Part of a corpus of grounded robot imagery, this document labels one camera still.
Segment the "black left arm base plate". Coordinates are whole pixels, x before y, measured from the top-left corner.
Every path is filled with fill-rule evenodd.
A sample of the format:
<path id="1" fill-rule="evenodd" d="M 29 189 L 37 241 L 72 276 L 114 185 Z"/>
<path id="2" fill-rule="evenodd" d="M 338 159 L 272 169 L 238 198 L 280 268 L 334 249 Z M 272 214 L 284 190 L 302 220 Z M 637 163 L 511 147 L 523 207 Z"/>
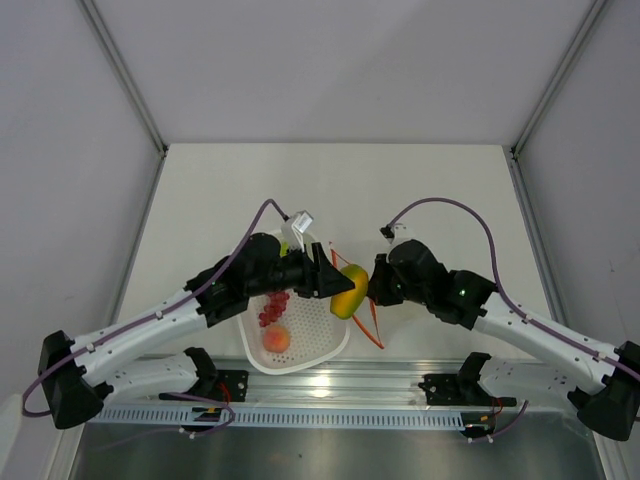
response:
<path id="1" fill-rule="evenodd" d="M 244 403 L 249 386 L 247 370 L 221 370 L 214 383 L 204 387 L 201 397 L 230 403 Z"/>

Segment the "red grape bunch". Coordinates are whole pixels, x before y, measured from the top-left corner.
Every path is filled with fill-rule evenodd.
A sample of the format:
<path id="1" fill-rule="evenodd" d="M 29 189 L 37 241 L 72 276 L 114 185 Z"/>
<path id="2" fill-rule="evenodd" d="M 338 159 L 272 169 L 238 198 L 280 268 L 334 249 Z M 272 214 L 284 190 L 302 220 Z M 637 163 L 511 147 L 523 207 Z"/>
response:
<path id="1" fill-rule="evenodd" d="M 286 311 L 289 299 L 290 295 L 284 291 L 268 294 L 266 303 L 258 315 L 259 325 L 266 328 L 277 322 Z"/>

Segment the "clear orange zip bag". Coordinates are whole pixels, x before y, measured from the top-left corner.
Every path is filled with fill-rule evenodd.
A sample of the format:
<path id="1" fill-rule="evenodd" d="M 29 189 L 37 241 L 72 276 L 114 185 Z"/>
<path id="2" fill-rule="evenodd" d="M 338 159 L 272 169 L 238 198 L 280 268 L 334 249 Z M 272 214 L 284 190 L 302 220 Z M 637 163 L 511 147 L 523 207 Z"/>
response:
<path id="1" fill-rule="evenodd" d="M 342 255 L 336 248 L 334 242 L 330 242 L 329 247 L 331 263 L 334 267 L 337 267 L 339 271 L 349 264 L 356 264 Z M 385 344 L 380 333 L 377 307 L 367 296 L 356 313 L 347 320 L 351 320 L 362 335 L 376 348 L 379 350 L 385 349 Z"/>

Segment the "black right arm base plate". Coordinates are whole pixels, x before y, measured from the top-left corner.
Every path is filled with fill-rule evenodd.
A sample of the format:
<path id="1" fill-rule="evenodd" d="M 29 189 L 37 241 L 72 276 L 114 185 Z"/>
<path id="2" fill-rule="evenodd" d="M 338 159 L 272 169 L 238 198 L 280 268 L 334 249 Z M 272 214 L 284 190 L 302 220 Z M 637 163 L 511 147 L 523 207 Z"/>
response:
<path id="1" fill-rule="evenodd" d="M 480 386 L 477 379 L 459 374 L 426 374 L 417 386 L 430 406 L 515 407 L 514 397 L 496 397 Z"/>

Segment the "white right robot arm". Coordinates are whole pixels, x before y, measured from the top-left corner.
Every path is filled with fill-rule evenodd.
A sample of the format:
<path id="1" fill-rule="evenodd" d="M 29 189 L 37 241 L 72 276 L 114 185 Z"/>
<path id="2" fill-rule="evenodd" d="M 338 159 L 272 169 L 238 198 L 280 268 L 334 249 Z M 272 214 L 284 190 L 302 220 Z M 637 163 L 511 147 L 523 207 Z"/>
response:
<path id="1" fill-rule="evenodd" d="M 438 320 L 476 331 L 544 362 L 553 377 L 537 386 L 565 398 L 589 429 L 627 441 L 639 421 L 639 346 L 619 346 L 539 318 L 510 300 L 501 285 L 467 270 L 449 270 L 411 239 L 376 256 L 368 297 L 377 306 L 411 302 Z"/>

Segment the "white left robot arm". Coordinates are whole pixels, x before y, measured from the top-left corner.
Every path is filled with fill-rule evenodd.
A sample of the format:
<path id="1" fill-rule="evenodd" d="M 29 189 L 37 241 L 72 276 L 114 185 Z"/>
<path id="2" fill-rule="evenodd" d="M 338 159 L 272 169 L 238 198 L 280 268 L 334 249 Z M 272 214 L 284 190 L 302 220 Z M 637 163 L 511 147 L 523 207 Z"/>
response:
<path id="1" fill-rule="evenodd" d="M 246 236 L 230 255 L 145 314 L 75 338 L 62 330 L 49 334 L 38 364 L 46 416 L 66 430 L 116 399 L 207 399 L 216 390 L 217 371 L 203 349 L 190 347 L 163 362 L 142 362 L 140 356 L 243 313 L 254 297 L 292 291 L 303 299 L 325 299 L 354 289 L 320 243 L 285 254 L 280 249 L 273 235 Z"/>

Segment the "white perforated plastic basket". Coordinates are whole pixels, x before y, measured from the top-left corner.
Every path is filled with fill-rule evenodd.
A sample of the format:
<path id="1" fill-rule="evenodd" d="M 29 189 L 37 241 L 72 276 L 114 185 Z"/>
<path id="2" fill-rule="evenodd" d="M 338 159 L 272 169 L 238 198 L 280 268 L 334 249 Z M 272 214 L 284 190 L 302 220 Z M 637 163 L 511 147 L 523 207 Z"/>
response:
<path id="1" fill-rule="evenodd" d="M 304 299 L 291 288 L 285 293 L 284 310 L 273 319 L 289 333 L 288 347 L 282 352 L 271 352 L 263 344 L 268 307 L 275 303 L 271 296 L 251 298 L 247 310 L 236 316 L 249 362 L 267 375 L 294 373 L 328 361 L 350 338 L 349 324 L 330 314 L 327 299 Z"/>

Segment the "aluminium front rail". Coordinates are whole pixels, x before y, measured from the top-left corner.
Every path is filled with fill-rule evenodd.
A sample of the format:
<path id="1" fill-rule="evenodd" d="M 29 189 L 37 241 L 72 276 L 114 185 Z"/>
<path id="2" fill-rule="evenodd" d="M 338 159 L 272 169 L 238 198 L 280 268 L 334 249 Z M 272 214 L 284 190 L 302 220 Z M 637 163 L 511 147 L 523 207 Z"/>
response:
<path id="1" fill-rule="evenodd" d="M 459 374 L 477 379 L 488 393 L 528 400 L 546 409 L 568 407 L 578 383 L 559 367 L 498 358 L 474 365 L 461 361 L 335 360 L 284 375 L 267 375 L 249 361 L 215 359 L 221 370 L 247 370 L 247 405 L 291 408 L 386 408 L 428 405 L 417 386 L 426 374 Z"/>

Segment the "pink peach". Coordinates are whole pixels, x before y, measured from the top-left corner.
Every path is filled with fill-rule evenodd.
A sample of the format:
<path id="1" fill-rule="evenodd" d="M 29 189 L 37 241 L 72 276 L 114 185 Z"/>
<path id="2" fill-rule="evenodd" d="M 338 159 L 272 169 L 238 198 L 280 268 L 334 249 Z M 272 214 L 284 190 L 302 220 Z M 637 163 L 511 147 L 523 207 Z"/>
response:
<path id="1" fill-rule="evenodd" d="M 265 329 L 262 345 L 267 352 L 284 353 L 289 349 L 290 343 L 291 337 L 287 328 L 273 324 Z"/>

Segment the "right aluminium frame post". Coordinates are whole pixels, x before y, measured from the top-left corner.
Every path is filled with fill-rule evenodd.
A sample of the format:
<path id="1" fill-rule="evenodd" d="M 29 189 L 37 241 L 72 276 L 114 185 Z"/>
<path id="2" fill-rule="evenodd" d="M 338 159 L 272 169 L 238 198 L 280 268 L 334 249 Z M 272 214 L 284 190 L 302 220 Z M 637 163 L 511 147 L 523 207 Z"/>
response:
<path id="1" fill-rule="evenodd" d="M 553 106 L 612 4 L 613 1 L 610 0 L 596 0 L 589 3 L 586 13 L 571 35 L 567 46 L 546 81 L 541 95 L 536 100 L 513 145 L 510 147 L 511 156 L 515 161 L 524 152 L 529 140 Z"/>

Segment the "yellow green mango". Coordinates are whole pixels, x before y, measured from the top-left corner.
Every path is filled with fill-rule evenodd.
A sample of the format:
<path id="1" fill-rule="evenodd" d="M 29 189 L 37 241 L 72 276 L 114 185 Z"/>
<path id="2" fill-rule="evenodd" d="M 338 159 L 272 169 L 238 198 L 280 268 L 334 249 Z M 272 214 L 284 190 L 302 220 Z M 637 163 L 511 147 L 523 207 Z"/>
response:
<path id="1" fill-rule="evenodd" d="M 354 287 L 331 298 L 330 312 L 339 319 L 347 320 L 356 313 L 367 296 L 369 275 L 356 264 L 349 264 L 340 272 L 353 282 Z"/>

